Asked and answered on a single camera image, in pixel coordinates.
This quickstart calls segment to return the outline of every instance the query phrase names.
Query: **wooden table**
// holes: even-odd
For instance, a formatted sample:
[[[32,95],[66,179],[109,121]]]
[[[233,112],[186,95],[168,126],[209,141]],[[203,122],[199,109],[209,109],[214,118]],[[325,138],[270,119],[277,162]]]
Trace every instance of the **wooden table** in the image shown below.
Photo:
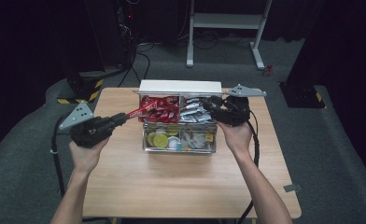
[[[95,116],[128,113],[139,105],[138,88],[105,88]],[[263,97],[249,98],[259,122],[260,169],[285,202],[291,217],[301,208]],[[143,123],[130,119],[113,132],[93,170],[84,217],[238,218],[251,197],[238,165],[218,129],[212,154],[146,152]],[[253,141],[250,149],[253,153]],[[248,217],[256,217],[255,210]]]

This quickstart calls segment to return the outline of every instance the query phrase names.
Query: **white box lid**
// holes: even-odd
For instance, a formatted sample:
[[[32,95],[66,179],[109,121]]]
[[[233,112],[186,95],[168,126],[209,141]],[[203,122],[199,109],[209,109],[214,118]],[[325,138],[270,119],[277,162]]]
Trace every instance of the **white box lid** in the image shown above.
[[[217,81],[154,80],[140,83],[138,93],[214,93],[222,94],[221,83]]]

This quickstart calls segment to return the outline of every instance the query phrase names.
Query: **wire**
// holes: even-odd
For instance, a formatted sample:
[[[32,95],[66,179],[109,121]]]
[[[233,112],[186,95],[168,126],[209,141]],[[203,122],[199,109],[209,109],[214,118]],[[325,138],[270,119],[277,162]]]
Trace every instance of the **wire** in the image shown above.
[[[189,0],[186,0],[186,14],[184,16],[184,21],[183,21],[183,26],[182,29],[180,30],[180,33],[177,35],[177,39],[179,39],[179,37],[181,36],[181,34],[184,31],[184,28],[186,27],[186,21],[187,21],[187,12],[189,11]]]
[[[139,50],[137,52],[146,52],[146,51],[149,51],[149,50],[153,49],[154,46],[155,46],[154,42],[139,44],[139,46],[145,46],[145,45],[149,45],[149,44],[151,44],[151,47],[149,49]]]
[[[58,183],[59,183],[59,186],[60,186],[61,198],[65,194],[65,189],[64,189],[63,173],[62,173],[61,163],[60,163],[59,155],[58,155],[57,135],[58,135],[58,128],[60,126],[60,123],[65,118],[67,118],[69,116],[69,114],[70,113],[66,113],[66,114],[64,114],[64,115],[62,115],[58,118],[57,122],[55,123],[54,133],[51,137],[51,153],[52,153],[52,157],[54,159],[55,170],[56,170],[57,176],[58,176]]]
[[[208,47],[208,48],[199,47],[198,45],[195,45],[195,44],[193,44],[193,46],[197,49],[212,49],[218,44],[218,38],[217,37],[215,38],[215,40],[216,40],[215,43],[212,46]]]
[[[148,67],[146,68],[145,75],[143,76],[143,79],[146,79],[146,77],[148,75],[148,69],[150,68],[150,58],[146,54],[143,54],[143,53],[137,53],[137,54],[142,55],[143,57],[148,59]]]
[[[249,128],[252,131],[253,140],[255,141],[255,158],[253,159],[253,161],[255,162],[256,166],[259,167],[259,159],[260,159],[260,143],[259,143],[259,137],[258,137],[259,125],[258,125],[258,121],[257,121],[255,114],[252,111],[250,111],[250,113],[253,115],[253,118],[256,121],[256,131],[253,128],[253,125],[249,122],[249,120],[247,120],[246,123],[247,123],[247,125],[249,125]],[[247,217],[247,214],[249,214],[250,210],[253,208],[253,205],[254,205],[253,200],[251,200],[249,206],[247,207],[245,212],[241,215],[237,224],[241,224],[245,220],[245,218]]]
[[[134,75],[136,76],[137,81],[140,83],[140,78],[139,78],[139,76],[137,75],[136,70],[134,70],[134,67],[133,67],[133,71],[134,71]]]
[[[146,68],[146,72],[145,72],[145,74],[144,74],[144,76],[143,76],[143,78],[142,78],[142,80],[143,80],[143,79],[146,79],[146,78],[147,78],[147,76],[148,76],[148,69],[150,68],[150,58],[149,58],[146,54],[143,54],[143,53],[139,53],[139,52],[137,52],[136,54],[142,55],[142,56],[146,57],[146,59],[148,59],[148,67]],[[119,85],[118,85],[117,87],[120,87],[120,86],[121,86],[122,82],[125,80],[125,78],[127,77],[128,73],[129,73],[131,70],[133,70],[133,71],[134,71],[135,76],[136,76],[137,80],[139,81],[139,83],[141,82],[141,80],[140,80],[140,78],[139,78],[139,76],[138,76],[138,74],[137,74],[136,70],[134,70],[134,61],[135,61],[135,59],[136,59],[136,54],[135,54],[134,59],[133,59],[133,65],[132,65],[132,66],[130,67],[130,69],[128,69],[128,70],[127,70],[127,72],[124,74],[124,77],[122,78],[122,80],[120,81],[120,83],[119,83]]]
[[[186,33],[185,35],[179,37],[178,40],[183,40],[184,38],[186,38],[189,35],[190,35],[190,33]]]
[[[107,217],[86,217],[82,219],[82,222],[93,222],[98,220],[104,220],[106,224],[110,224],[110,219]]]
[[[250,38],[242,38],[242,37],[239,37],[238,40],[223,40],[223,39],[219,39],[218,42],[220,44],[243,44],[243,43],[246,43],[246,42],[249,42],[250,41]]]
[[[140,2],[140,0],[137,0],[136,2],[132,2],[132,1],[130,1],[130,0],[127,0],[127,2],[128,2],[129,4],[136,5],[136,4],[138,4],[138,3]]]
[[[128,26],[120,24],[120,28],[121,28],[121,31],[123,32],[122,36],[126,36],[126,35],[132,36],[131,29],[128,28]]]

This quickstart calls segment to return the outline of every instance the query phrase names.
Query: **person's left hand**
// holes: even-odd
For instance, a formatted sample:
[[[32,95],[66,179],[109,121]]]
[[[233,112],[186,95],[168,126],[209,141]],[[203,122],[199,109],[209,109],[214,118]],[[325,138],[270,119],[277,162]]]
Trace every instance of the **person's left hand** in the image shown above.
[[[69,144],[72,153],[75,171],[89,175],[96,167],[101,155],[102,148],[107,144],[109,138],[103,140],[92,148],[78,147],[74,141]]]

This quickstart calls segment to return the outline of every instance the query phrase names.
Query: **dark background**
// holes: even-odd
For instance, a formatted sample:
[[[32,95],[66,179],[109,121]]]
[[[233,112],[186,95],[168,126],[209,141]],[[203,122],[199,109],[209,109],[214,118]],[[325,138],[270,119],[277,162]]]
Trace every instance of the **dark background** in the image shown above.
[[[154,12],[154,18],[145,17],[147,23],[138,26],[147,27],[143,29],[146,35],[163,36],[165,41],[176,42],[173,35],[166,37],[162,32],[169,28],[176,33],[180,31],[186,2],[168,1],[165,5],[168,10],[162,8],[163,1],[152,0],[148,4],[151,2],[165,13]],[[72,3],[79,6],[85,1]],[[198,11],[204,12],[258,13],[264,6],[264,1],[254,0],[197,3]],[[60,35],[64,34],[51,33],[55,19],[66,14],[54,13],[50,7],[53,4],[57,8],[64,6],[64,2],[58,1],[52,4],[0,1],[0,141],[18,121],[45,103],[49,86],[66,78],[60,66],[61,55],[55,51],[54,36],[63,40]],[[146,8],[138,6],[136,10]],[[138,22],[144,20],[141,15],[147,16],[145,13],[136,15],[139,18],[134,19]],[[70,16],[65,19],[76,17],[73,12]],[[171,18],[172,22],[168,27],[160,26],[156,22],[159,17]],[[299,58],[309,65],[295,64],[299,75],[292,80],[309,86],[320,84],[328,89],[345,131],[366,165],[366,1],[330,0],[324,4],[316,0],[274,1],[262,39],[280,37],[288,42],[306,38]],[[96,50],[90,40],[84,42],[89,49]]]

